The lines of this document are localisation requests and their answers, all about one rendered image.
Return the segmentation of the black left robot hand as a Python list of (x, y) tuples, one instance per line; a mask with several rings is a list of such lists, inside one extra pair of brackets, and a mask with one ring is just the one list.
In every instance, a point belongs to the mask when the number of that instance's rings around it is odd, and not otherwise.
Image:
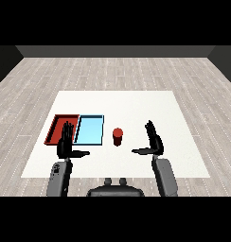
[(62, 136), (57, 145), (57, 155), (60, 159), (81, 158), (89, 155), (89, 151), (73, 150), (72, 136), (74, 125), (66, 121), (62, 127)]

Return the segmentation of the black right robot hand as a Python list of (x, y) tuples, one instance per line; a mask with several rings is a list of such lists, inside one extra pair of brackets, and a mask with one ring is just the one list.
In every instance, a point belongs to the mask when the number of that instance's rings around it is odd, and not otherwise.
[(133, 153), (137, 153), (139, 155), (157, 155), (160, 156), (164, 153), (164, 145), (161, 137), (156, 133), (156, 129), (152, 121), (148, 121), (145, 125), (148, 138), (150, 141), (150, 146), (145, 148), (133, 149)]

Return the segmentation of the red shallow open box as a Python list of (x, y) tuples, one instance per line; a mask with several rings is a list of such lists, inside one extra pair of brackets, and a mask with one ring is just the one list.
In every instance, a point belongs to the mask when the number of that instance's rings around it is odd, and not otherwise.
[(65, 123), (72, 124), (74, 126), (73, 131), (76, 131), (79, 117), (78, 114), (56, 114), (46, 135), (44, 144), (47, 146), (56, 146), (62, 137), (62, 128)]

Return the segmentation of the light blue shallow open box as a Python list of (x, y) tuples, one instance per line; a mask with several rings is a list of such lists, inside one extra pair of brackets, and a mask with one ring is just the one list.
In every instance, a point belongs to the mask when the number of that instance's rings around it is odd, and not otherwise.
[(76, 127), (75, 146), (101, 146), (104, 116), (102, 114), (82, 114)]

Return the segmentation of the small red can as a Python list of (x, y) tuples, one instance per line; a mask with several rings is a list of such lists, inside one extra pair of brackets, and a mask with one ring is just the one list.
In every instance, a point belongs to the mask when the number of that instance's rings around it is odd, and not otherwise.
[(116, 128), (113, 131), (113, 139), (114, 139), (114, 145), (119, 147), (122, 142), (122, 136), (123, 136), (123, 130), (120, 128)]

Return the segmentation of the dark grey robot body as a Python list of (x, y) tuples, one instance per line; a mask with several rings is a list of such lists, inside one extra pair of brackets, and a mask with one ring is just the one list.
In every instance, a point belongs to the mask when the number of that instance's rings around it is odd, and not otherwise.
[(129, 186), (125, 178), (119, 179), (119, 185), (112, 185), (112, 179), (106, 178), (102, 186), (90, 189), (87, 197), (144, 197), (144, 193)]

